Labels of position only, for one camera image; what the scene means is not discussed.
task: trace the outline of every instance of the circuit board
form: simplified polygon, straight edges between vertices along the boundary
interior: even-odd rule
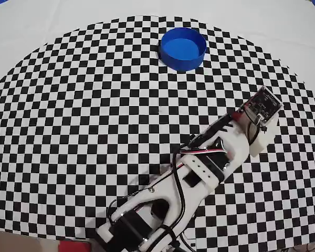
[[[263,86],[247,103],[246,106],[255,116],[262,116],[266,123],[282,107],[281,101]]]

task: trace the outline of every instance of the white table surface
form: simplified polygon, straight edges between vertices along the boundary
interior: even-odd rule
[[[0,4],[0,79],[62,34],[133,15],[198,19],[281,59],[315,96],[315,6],[305,0],[9,0]]]

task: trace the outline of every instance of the checkerboard mat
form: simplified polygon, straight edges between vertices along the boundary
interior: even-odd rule
[[[159,60],[173,27],[198,30],[203,64]],[[161,174],[199,134],[266,85],[280,135],[197,210],[197,251],[268,251],[315,241],[315,98],[280,60],[193,19],[115,19],[64,34],[0,81],[0,230],[90,237],[116,197]]]

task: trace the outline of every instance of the blue cylindrical container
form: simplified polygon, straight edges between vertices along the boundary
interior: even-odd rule
[[[205,39],[193,29],[174,28],[161,39],[161,60],[177,71],[197,68],[203,61],[205,51]]]

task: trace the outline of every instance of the robotic arm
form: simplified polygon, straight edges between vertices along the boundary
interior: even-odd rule
[[[262,87],[232,115],[226,114],[183,145],[174,169],[120,206],[97,229],[107,252],[161,252],[187,227],[200,202],[248,155],[258,155],[277,133],[282,103]]]

